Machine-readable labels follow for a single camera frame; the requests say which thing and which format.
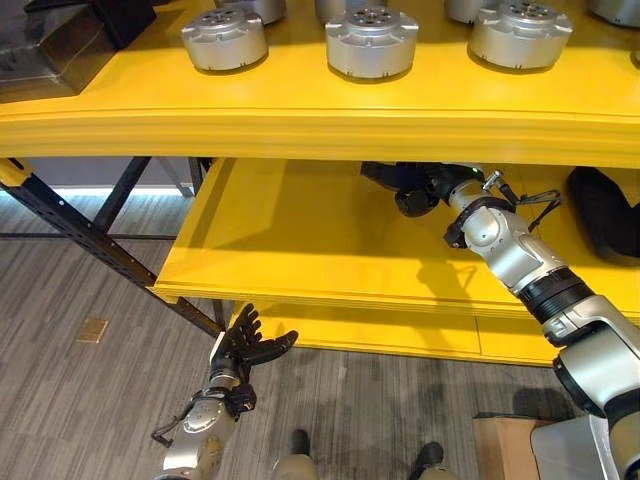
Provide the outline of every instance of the cardboard box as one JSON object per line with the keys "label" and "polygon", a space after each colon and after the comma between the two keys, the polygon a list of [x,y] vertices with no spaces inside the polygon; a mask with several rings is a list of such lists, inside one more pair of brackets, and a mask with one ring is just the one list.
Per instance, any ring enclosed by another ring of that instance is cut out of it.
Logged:
{"label": "cardboard box", "polygon": [[549,421],[529,418],[476,418],[473,431],[482,480],[540,480],[531,432]]}

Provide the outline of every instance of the shelf board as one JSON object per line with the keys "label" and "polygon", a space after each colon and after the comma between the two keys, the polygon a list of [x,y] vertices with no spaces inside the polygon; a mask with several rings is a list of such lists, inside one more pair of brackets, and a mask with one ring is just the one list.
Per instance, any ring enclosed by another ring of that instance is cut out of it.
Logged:
{"label": "shelf board", "polygon": [[300,347],[544,366],[558,352],[533,318],[514,321],[265,301],[254,304],[265,338],[296,330]]}
{"label": "shelf board", "polygon": [[256,68],[202,74],[179,31],[208,0],[157,8],[157,20],[78,96],[0,106],[0,155],[214,155],[638,167],[637,30],[558,0],[575,33],[558,63],[535,74],[484,68],[470,28],[442,1],[394,0],[421,25],[413,68],[377,84],[327,68],[308,0],[267,29]]}
{"label": "shelf board", "polygon": [[[503,170],[516,192],[562,187],[569,171]],[[403,217],[392,192],[358,171],[353,162],[216,162],[153,290],[165,296],[529,318],[479,257],[446,246],[442,235],[453,220],[451,209],[440,205],[420,218]],[[634,175],[640,172],[618,172],[622,188],[637,194]],[[534,216],[531,208],[520,213]],[[568,207],[543,225],[543,238],[587,284],[631,318],[640,317],[638,269],[609,265],[591,254]]]}

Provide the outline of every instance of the light strip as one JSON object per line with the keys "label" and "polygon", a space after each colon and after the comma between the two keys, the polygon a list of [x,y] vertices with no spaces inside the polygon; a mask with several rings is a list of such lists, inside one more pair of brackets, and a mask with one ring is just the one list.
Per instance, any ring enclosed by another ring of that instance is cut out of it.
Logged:
{"label": "light strip", "polygon": [[[78,187],[78,188],[54,188],[54,192],[63,198],[66,197],[108,197],[113,191],[112,188],[104,187]],[[0,190],[0,196],[8,196],[5,191]],[[142,196],[164,196],[164,197],[179,197],[182,194],[177,188],[174,187],[135,187],[131,190],[130,196],[142,197]]]}
{"label": "light strip", "polygon": [[220,344],[222,343],[222,339],[224,338],[224,334],[226,332],[220,332],[218,334],[218,338],[216,339],[216,343],[213,345],[213,349],[211,350],[211,353],[209,354],[209,363],[211,363],[211,360],[213,360],[213,356],[216,354],[216,352],[218,351],[218,347],[220,346]]}

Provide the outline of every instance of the pant leg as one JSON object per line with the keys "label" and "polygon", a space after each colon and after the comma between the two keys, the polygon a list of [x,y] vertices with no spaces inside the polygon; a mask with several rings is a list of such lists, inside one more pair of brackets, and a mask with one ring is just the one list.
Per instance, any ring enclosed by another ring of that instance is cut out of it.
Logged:
{"label": "pant leg", "polygon": [[313,460],[307,455],[297,454],[278,461],[272,480],[320,480],[320,477]]}
{"label": "pant leg", "polygon": [[442,467],[432,467],[422,472],[419,480],[460,480],[460,477]]}

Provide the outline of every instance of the gray carpet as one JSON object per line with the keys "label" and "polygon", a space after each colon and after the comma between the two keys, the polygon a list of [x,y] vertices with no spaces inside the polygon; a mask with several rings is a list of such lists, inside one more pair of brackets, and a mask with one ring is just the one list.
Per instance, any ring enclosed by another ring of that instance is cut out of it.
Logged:
{"label": "gray carpet", "polygon": [[[0,200],[0,231],[42,231]],[[188,201],[157,199],[155,221],[135,202],[119,231],[176,233]],[[120,243],[155,271],[170,248]],[[90,316],[109,320],[103,341],[76,343]],[[148,435],[200,388],[211,343],[66,240],[0,240],[2,478],[151,478],[164,451]],[[543,368],[294,349],[252,380],[258,406],[239,422],[222,479],[267,479],[305,428],[323,479],[403,479],[421,445],[439,440],[447,465],[476,480],[475,415],[575,413]]]}

